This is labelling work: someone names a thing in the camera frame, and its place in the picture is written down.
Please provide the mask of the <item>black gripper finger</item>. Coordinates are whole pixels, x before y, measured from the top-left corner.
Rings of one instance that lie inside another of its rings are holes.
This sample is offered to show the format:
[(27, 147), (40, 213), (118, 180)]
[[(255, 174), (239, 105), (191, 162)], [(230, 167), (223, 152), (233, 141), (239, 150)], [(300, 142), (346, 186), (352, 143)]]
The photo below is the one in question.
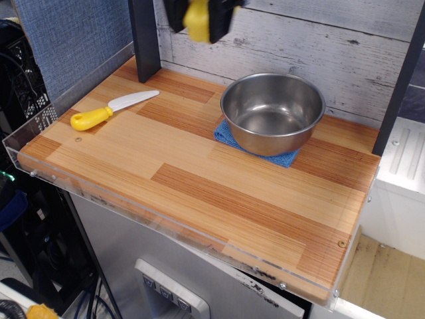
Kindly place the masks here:
[(163, 0), (169, 26), (175, 33), (184, 29), (183, 19), (187, 12), (188, 0)]
[(244, 0), (211, 0), (209, 10), (209, 41), (214, 44), (228, 34), (237, 7), (245, 6)]

